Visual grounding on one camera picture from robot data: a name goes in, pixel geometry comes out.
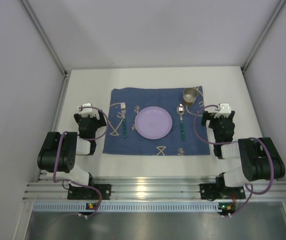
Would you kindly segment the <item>metal cup with cork base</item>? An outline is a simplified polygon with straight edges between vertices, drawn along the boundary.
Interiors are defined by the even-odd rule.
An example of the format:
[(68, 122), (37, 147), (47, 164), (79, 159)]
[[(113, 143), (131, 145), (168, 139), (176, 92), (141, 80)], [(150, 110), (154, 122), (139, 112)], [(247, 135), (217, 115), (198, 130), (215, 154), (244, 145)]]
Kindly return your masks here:
[(187, 106), (192, 106), (198, 96), (198, 91), (195, 87), (189, 87), (183, 91), (183, 102)]

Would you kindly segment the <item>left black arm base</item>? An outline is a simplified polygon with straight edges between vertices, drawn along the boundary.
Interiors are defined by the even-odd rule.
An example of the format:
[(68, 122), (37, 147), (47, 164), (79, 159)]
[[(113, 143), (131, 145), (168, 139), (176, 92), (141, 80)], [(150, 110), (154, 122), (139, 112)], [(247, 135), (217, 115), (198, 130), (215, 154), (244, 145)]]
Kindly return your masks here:
[[(102, 200), (109, 200), (112, 193), (111, 184), (95, 184), (94, 187), (100, 191)], [(93, 189), (78, 185), (69, 185), (68, 200), (99, 200), (99, 194)]]

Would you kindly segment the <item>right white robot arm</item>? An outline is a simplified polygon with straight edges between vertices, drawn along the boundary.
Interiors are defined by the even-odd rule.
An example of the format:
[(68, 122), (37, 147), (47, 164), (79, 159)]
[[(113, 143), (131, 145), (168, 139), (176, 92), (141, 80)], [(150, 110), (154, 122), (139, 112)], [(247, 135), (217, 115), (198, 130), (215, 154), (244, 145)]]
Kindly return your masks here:
[(205, 111), (201, 124), (208, 125), (214, 133), (214, 155), (220, 160), (236, 159), (240, 166), (220, 173), (215, 183), (204, 183), (201, 187), (203, 199), (244, 199), (244, 190), (254, 195), (264, 195), (273, 181), (285, 176), (285, 164), (269, 137), (240, 138), (233, 140), (234, 112), (218, 115)]

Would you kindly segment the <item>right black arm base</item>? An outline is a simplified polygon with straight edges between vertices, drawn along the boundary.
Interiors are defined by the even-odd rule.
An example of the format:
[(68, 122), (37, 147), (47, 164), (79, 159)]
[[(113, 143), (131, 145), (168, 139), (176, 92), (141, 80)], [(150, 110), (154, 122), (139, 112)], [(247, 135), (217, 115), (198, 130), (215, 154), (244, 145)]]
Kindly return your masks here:
[(214, 183), (201, 183), (199, 187), (202, 200), (244, 200), (246, 198), (242, 186), (227, 187), (223, 176), (216, 177)]

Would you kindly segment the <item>teal-handled fork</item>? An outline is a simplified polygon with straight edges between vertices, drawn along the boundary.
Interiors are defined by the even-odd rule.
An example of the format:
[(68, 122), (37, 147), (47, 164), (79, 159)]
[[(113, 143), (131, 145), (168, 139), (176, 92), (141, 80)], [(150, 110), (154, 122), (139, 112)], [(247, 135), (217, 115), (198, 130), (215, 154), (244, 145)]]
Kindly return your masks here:
[(126, 129), (126, 103), (122, 102), (121, 104), (121, 113), (122, 113), (122, 127), (123, 127), (123, 137), (127, 138), (127, 129)]

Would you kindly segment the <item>teal-handled spoon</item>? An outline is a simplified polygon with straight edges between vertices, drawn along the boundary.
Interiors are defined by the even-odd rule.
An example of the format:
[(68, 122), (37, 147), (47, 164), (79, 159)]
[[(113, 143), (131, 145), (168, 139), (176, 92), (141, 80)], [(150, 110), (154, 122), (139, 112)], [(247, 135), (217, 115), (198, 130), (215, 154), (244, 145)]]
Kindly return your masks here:
[(177, 106), (177, 114), (179, 115), (180, 118), (180, 128), (181, 128), (181, 138), (182, 141), (184, 141), (186, 139), (185, 137), (185, 125), (184, 125), (184, 121), (183, 121), (183, 114), (185, 112), (185, 108), (182, 104), (178, 104)]

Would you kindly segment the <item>purple bowl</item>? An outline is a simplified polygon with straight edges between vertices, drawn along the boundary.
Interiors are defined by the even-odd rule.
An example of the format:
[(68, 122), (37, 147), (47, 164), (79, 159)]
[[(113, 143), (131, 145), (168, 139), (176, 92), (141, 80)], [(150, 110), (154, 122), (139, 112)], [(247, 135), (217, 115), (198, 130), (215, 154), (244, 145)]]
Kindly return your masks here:
[(163, 108), (150, 106), (142, 109), (135, 118), (137, 132), (149, 140), (165, 137), (172, 129), (172, 117)]

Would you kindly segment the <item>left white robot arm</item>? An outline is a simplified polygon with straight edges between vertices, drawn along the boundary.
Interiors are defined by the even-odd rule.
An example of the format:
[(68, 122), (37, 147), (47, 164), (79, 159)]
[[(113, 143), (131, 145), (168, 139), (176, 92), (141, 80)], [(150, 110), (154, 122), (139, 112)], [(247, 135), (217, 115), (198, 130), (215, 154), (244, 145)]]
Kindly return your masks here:
[(76, 156), (92, 156), (96, 150), (96, 132), (106, 127), (104, 114), (87, 116), (74, 114), (78, 132), (48, 132), (37, 157), (40, 170), (53, 174), (53, 181), (67, 181), (76, 187), (90, 186), (95, 183), (92, 175), (78, 166)]

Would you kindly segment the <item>blue fish-print cloth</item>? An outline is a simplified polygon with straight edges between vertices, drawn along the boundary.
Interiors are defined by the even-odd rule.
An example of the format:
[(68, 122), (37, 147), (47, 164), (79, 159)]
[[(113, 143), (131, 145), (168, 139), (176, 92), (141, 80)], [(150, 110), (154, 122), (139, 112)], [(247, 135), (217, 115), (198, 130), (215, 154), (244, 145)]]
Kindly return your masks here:
[[(183, 102), (183, 88), (121, 88), (111, 92), (108, 113), (109, 127), (105, 135), (103, 153), (135, 156), (207, 156), (209, 145), (206, 127), (196, 113), (204, 106), (203, 88), (196, 86), (198, 96), (192, 106), (186, 106), (183, 114), (185, 137), (182, 141), (178, 104)], [(127, 138), (123, 137), (121, 103), (126, 103)], [(172, 129), (163, 138), (151, 140), (136, 130), (135, 118), (146, 107), (161, 107), (172, 117)]]

